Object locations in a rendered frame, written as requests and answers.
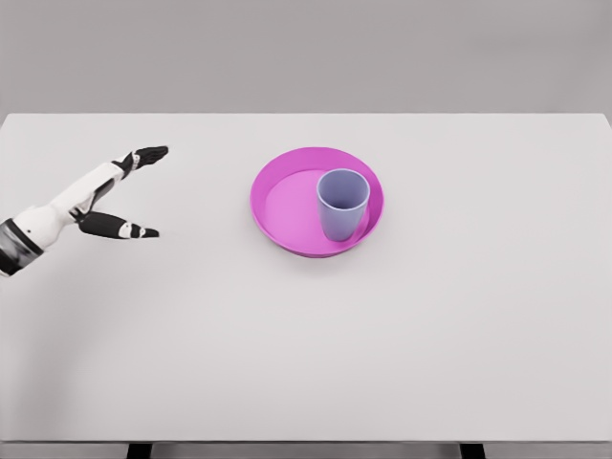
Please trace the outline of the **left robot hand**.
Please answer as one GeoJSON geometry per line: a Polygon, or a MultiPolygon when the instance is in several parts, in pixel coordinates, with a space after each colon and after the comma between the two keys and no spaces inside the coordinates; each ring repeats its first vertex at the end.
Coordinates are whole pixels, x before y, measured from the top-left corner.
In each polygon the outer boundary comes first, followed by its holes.
{"type": "Polygon", "coordinates": [[[132,172],[157,163],[169,152],[166,145],[131,151],[122,158],[104,163],[88,172],[59,193],[51,204],[68,215],[70,223],[90,235],[109,239],[147,239],[160,236],[116,215],[94,210],[97,202],[132,172]]]}

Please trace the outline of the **pink round plate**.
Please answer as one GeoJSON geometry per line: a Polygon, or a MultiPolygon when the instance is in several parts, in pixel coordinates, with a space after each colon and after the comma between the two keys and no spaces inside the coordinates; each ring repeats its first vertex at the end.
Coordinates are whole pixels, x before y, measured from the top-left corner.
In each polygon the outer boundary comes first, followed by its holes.
{"type": "Polygon", "coordinates": [[[268,162],[251,186],[251,214],[261,231],[283,249],[313,258],[330,257],[356,247],[377,226],[383,214],[383,187],[374,171],[342,150],[310,146],[290,150],[268,162]],[[317,211],[317,182],[327,171],[358,171],[370,185],[370,197],[353,235],[341,242],[328,239],[317,211]]]}

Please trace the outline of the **lavender plastic cup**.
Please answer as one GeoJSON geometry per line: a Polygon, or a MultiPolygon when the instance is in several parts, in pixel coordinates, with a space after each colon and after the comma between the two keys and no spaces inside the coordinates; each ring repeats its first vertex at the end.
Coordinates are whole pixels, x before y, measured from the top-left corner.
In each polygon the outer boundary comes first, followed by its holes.
{"type": "Polygon", "coordinates": [[[332,169],[318,179],[316,192],[324,235],[334,242],[349,239],[369,201],[370,185],[365,177],[353,169],[332,169]]]}

